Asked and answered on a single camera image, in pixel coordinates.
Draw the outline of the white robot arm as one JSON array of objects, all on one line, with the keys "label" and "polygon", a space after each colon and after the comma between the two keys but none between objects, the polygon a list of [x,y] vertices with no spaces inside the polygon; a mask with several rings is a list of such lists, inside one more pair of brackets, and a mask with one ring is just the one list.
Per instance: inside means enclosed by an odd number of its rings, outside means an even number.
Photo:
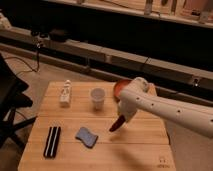
[{"label": "white robot arm", "polygon": [[213,108],[151,95],[148,89],[149,83],[137,77],[120,91],[115,128],[129,122],[141,109],[213,138]]}]

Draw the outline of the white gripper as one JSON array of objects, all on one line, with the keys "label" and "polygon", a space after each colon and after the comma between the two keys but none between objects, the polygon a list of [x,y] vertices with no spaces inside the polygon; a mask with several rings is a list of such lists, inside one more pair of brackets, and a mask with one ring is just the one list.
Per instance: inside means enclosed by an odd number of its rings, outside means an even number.
[{"label": "white gripper", "polygon": [[135,105],[126,101],[120,101],[118,103],[118,125],[123,125],[125,121],[129,122],[136,113],[137,108]]}]

